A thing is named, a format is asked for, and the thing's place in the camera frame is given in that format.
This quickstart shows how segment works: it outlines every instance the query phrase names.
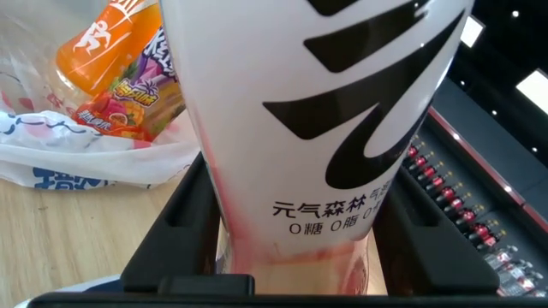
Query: beverage bottle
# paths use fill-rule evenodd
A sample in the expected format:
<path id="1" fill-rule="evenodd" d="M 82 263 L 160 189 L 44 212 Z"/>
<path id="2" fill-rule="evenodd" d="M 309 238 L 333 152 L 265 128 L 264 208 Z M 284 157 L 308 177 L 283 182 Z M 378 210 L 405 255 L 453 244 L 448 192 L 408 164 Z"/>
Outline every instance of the beverage bottle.
<path id="1" fill-rule="evenodd" d="M 422 185 L 423 183 L 427 183 L 436 173 L 438 172 L 439 167 L 443 166 L 443 162 L 439 162 L 434 166 L 427 166 L 425 167 L 419 175 L 417 175 L 417 181 Z"/>
<path id="2" fill-rule="evenodd" d="M 423 167 L 424 165 L 428 163 L 428 159 L 433 156 L 434 156 L 434 152 L 430 152 L 429 154 L 426 154 L 426 155 L 420 155 L 419 157 L 415 158 L 413 160 L 413 163 L 411 163 L 408 166 L 408 171 L 411 173 L 419 171 L 421 167 Z"/>
<path id="3" fill-rule="evenodd" d="M 548 295 L 548 292 L 546 292 L 546 289 L 544 290 L 533 290 L 526 294 L 528 297 L 536 297 L 536 298 L 546 298 Z"/>
<path id="4" fill-rule="evenodd" d="M 363 294 L 366 236 L 473 1 L 214 3 L 161 1 L 223 272 L 257 293 Z"/>
<path id="5" fill-rule="evenodd" d="M 453 218 L 452 214 L 448 212 L 445 212 L 445 215 L 453 220 L 459 231 L 466 232 L 470 229 L 470 224 L 474 222 L 476 217 L 483 211 L 485 211 L 485 207 L 481 204 L 476 204 L 471 209 L 459 211 L 456 218 Z"/>
<path id="6" fill-rule="evenodd" d="M 51 109 L 72 115 L 106 90 L 161 23 L 158 0 L 110 0 L 96 21 L 63 44 L 50 61 L 45 98 Z"/>
<path id="7" fill-rule="evenodd" d="M 518 251 L 516 246 L 506 246 L 501 248 L 494 253 L 488 253 L 484 256 L 484 260 L 491 266 L 493 269 L 498 270 L 503 265 L 509 263 L 514 257 L 514 253 Z"/>
<path id="8" fill-rule="evenodd" d="M 533 265 L 523 259 L 516 262 L 509 262 L 503 265 L 498 271 L 498 279 L 500 285 L 507 283 L 511 280 L 516 280 L 526 274 L 526 270 L 531 270 Z"/>
<path id="9" fill-rule="evenodd" d="M 474 246 L 479 245 L 481 241 L 489 237 L 493 228 L 498 226 L 498 221 L 488 220 L 485 223 L 478 223 L 474 226 L 474 230 L 467 236 L 467 239 L 472 242 Z"/>
<path id="10" fill-rule="evenodd" d="M 452 187 L 444 187 L 438 196 L 434 199 L 436 204 L 439 206 L 444 206 L 445 204 L 450 203 L 456 198 L 456 192 L 462 187 L 462 183 L 458 183 Z"/>
<path id="11" fill-rule="evenodd" d="M 531 272 L 528 275 L 522 275 L 515 280 L 508 281 L 501 285 L 499 290 L 503 296 L 522 296 L 535 289 L 536 283 L 544 277 L 540 273 Z"/>
<path id="12" fill-rule="evenodd" d="M 408 148 L 407 156 L 403 158 L 402 165 L 408 166 L 409 164 L 413 163 L 413 158 L 417 157 L 417 155 L 419 154 L 420 148 L 423 147 L 424 145 L 426 145 L 424 141 L 420 142 L 418 145 L 413 145 L 413 144 L 410 145 Z"/>
<path id="13" fill-rule="evenodd" d="M 442 186 L 447 178 L 451 177 L 453 174 L 451 172 L 448 172 L 445 175 L 438 175 L 434 177 L 430 182 L 426 183 L 424 185 L 425 191 L 427 193 L 432 193 L 438 190 L 440 186 Z"/>
<path id="14" fill-rule="evenodd" d="M 475 247 L 480 252 L 487 252 L 488 250 L 492 249 L 495 244 L 497 244 L 504 236 L 506 236 L 505 230 L 500 230 L 496 234 L 489 234 L 489 236 L 482 239 L 480 244 Z"/>

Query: plastic bag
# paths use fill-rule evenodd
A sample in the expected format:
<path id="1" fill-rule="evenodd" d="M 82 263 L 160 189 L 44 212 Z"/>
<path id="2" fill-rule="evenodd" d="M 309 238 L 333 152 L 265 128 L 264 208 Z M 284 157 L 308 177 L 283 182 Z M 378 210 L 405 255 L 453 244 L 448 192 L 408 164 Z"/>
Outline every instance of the plastic bag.
<path id="1" fill-rule="evenodd" d="M 106 136 L 49 111 L 59 104 L 41 78 L 49 43 L 21 19 L 0 14 L 0 27 L 0 178 L 53 190 L 151 187 L 194 160 L 200 149 L 186 112 L 145 142 Z"/>

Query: black brushstroke logo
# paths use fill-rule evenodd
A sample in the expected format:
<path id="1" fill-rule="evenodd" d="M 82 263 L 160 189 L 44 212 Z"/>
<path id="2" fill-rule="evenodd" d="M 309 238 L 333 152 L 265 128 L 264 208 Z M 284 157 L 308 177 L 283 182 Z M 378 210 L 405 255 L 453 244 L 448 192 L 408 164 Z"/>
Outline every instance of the black brushstroke logo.
<path id="1" fill-rule="evenodd" d="M 426 2 L 419 0 L 403 4 L 369 21 L 325 36 L 309 38 L 304 44 L 328 70 L 342 71 L 380 50 L 424 18 L 424 14 L 416 14 L 416 10 Z M 335 151 L 325 172 L 325 181 L 330 187 L 352 189 L 364 186 L 386 172 L 403 154 L 411 136 L 424 120 L 427 108 L 408 132 L 385 153 L 365 157 L 363 152 L 367 142 L 444 47 L 463 15 L 464 10 L 431 41 L 373 75 L 309 98 L 264 102 L 263 105 L 301 139 L 314 139 L 374 107 Z M 346 49 L 343 48 L 345 45 L 353 47 Z"/>

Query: wooden surface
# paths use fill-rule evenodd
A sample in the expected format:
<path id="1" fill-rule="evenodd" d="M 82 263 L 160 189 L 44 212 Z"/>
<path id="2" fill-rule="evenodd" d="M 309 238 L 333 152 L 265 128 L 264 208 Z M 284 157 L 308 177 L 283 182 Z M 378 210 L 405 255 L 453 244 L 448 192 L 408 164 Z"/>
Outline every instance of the wooden surface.
<path id="1" fill-rule="evenodd" d="M 0 180 L 0 307 L 119 274 L 178 184 L 48 192 Z M 370 294 L 386 294 L 370 236 Z"/>

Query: orange drink bottle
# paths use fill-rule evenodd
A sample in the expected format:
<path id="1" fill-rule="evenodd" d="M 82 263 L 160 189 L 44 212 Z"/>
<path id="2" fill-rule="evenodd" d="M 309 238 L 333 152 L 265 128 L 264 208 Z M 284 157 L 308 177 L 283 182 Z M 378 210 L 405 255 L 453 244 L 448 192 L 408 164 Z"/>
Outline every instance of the orange drink bottle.
<path id="1" fill-rule="evenodd" d="M 89 28 L 62 45 L 50 62 L 46 99 L 71 115 L 105 90 L 161 26 L 157 0 L 110 0 Z"/>

